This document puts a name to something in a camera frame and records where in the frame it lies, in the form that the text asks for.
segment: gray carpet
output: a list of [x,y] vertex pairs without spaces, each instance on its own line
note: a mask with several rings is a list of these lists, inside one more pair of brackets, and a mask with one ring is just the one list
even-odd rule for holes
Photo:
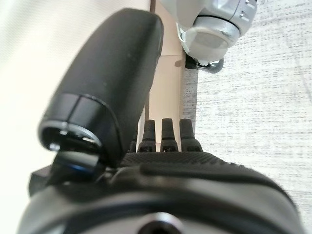
[[205,151],[285,188],[312,233],[312,2],[258,5],[220,73],[185,71],[183,117]]

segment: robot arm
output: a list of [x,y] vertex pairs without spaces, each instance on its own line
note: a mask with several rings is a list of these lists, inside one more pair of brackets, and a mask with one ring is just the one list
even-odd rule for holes
[[211,73],[222,69],[227,50],[248,31],[257,11],[256,0],[160,1],[176,21],[186,54]]

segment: beige panel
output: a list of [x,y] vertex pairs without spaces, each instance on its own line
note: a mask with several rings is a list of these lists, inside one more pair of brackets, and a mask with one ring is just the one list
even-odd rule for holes
[[164,42],[150,91],[149,119],[155,120],[157,150],[160,148],[163,118],[172,118],[175,138],[180,148],[179,120],[183,106],[183,103],[180,103],[180,93],[185,67],[184,52],[177,36],[176,22],[159,0],[155,2],[155,13],[161,17],[164,24]]
[[149,119],[155,120],[156,142],[161,142],[161,120],[172,118],[179,143],[181,56],[161,56],[150,91]]
[[181,55],[181,43],[177,36],[176,22],[159,0],[156,0],[155,13],[160,16],[164,24],[164,43],[162,46],[162,56]]

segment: white wall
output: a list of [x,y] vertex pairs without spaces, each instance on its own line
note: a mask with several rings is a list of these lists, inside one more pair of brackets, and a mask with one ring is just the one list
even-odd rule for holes
[[148,0],[0,0],[0,216],[13,234],[28,202],[29,175],[51,163],[37,126],[67,67],[96,27]]

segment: textured grip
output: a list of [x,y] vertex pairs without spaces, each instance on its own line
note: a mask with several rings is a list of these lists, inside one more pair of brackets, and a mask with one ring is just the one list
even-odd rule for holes
[[127,154],[121,166],[140,166],[144,174],[153,176],[175,176],[262,184],[279,190],[294,205],[286,192],[270,178],[242,165],[227,163],[210,153],[157,152]]

